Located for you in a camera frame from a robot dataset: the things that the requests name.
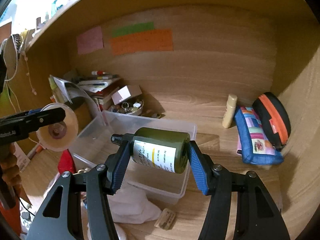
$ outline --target orange sticky note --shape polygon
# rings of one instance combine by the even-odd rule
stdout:
[[[150,30],[110,39],[113,55],[137,51],[173,51],[171,30]]]

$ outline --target blue gripper pad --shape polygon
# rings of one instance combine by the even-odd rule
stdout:
[[[204,195],[207,195],[209,192],[207,174],[205,171],[207,169],[203,166],[207,165],[206,160],[204,159],[203,154],[201,153],[195,141],[190,141],[187,149],[188,159],[191,165],[193,176],[196,180],[197,187]]]
[[[107,178],[111,180],[111,189],[114,193],[121,188],[130,157],[130,142],[126,141],[119,147],[107,171]]]

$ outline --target pink sticky note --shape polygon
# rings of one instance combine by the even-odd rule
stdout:
[[[78,54],[88,54],[97,49],[103,49],[101,26],[94,27],[77,37]]]

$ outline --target cable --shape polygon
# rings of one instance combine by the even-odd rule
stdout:
[[[0,46],[0,53],[1,53],[1,54],[2,54],[2,52],[3,52],[3,47],[4,47],[4,45],[6,44],[7,40],[8,40],[8,39],[4,39],[4,40],[2,41],[2,43],[1,43],[1,46]]]
[[[17,111],[16,111],[16,108],[14,107],[14,105],[13,105],[13,103],[12,103],[12,101],[11,101],[8,88],[10,89],[10,91],[12,92],[12,94],[14,95],[14,97],[16,98],[16,101],[17,101],[17,104],[18,104],[18,109],[19,109],[19,111],[21,112],[21,108],[20,108],[20,104],[19,104],[18,98],[17,98],[16,94],[13,92],[13,90],[11,89],[8,81],[6,82],[6,85],[7,85],[7,91],[8,91],[9,100],[10,100],[10,103],[11,103],[14,111],[17,112]]]
[[[29,139],[30,141],[32,141],[32,142],[34,142],[34,143],[36,143],[36,144],[38,144],[38,143],[39,143],[39,142],[36,142],[36,141],[32,140],[30,137],[28,137],[28,139]]]
[[[25,48],[25,50],[26,50],[26,48],[27,48],[27,46],[28,46],[27,38],[28,38],[29,32],[30,32],[30,31],[27,32],[26,39],[25,39],[25,41],[24,41],[24,44],[25,44],[24,48]],[[27,76],[28,76],[28,78],[29,78],[29,84],[30,84],[30,87],[31,87],[31,89],[32,89],[32,93],[36,96],[36,95],[37,95],[37,92],[36,92],[36,89],[32,86],[32,83],[31,83],[30,70],[29,70],[29,65],[28,65],[28,57],[27,57],[27,55],[26,55],[26,51],[25,51],[25,50],[22,51],[21,54],[23,55],[24,60],[25,60],[26,65],[27,65],[27,69],[28,69]]]
[[[11,97],[10,97],[10,94],[9,94],[9,88],[8,88],[9,85],[8,85],[7,82],[5,83],[5,85],[6,85],[6,87],[7,87],[7,92],[8,92],[9,101],[10,101],[10,103],[11,103],[13,109],[14,109],[14,112],[17,113],[17,110],[16,110],[16,108],[14,107],[14,104],[13,104],[12,101],[11,101]]]
[[[32,89],[32,93],[36,96],[37,95],[37,92],[36,92],[36,89],[32,86],[32,83],[31,83],[31,78],[30,78],[30,70],[29,70],[29,65],[28,65],[28,57],[26,56],[26,53],[25,52],[22,52],[22,55],[24,57],[24,60],[26,62],[26,65],[27,65],[27,69],[28,69],[28,73],[27,73],[27,76],[29,78],[29,84],[30,84],[30,87]]]
[[[35,215],[34,215],[31,211],[29,211],[29,210],[24,206],[24,204],[22,203],[21,198],[20,198],[19,195],[17,194],[17,191],[15,190],[15,188],[14,188],[13,190],[14,190],[16,196],[18,197],[21,205],[24,207],[24,209],[27,210],[31,215],[33,215],[33,216],[35,217]]]
[[[4,81],[11,81],[12,79],[14,79],[14,77],[15,77],[16,74],[17,74],[17,70],[18,70],[18,51],[17,51],[16,45],[15,45],[15,43],[14,43],[13,35],[11,34],[10,36],[11,36],[11,38],[12,38],[14,50],[15,50],[15,52],[16,52],[16,68],[15,68],[15,70],[14,70],[13,76],[12,76],[11,78],[9,78],[9,79],[5,79]]]
[[[24,207],[24,209],[27,210],[31,215],[33,215],[35,217],[35,215],[24,206],[24,204],[22,203],[20,198],[19,198],[19,201],[20,201],[21,205]]]

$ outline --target stack of books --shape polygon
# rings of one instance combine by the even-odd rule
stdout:
[[[121,78],[118,75],[92,76],[85,78],[77,85],[84,89],[95,101],[100,111],[108,110],[113,105],[111,96],[119,90],[117,81]]]

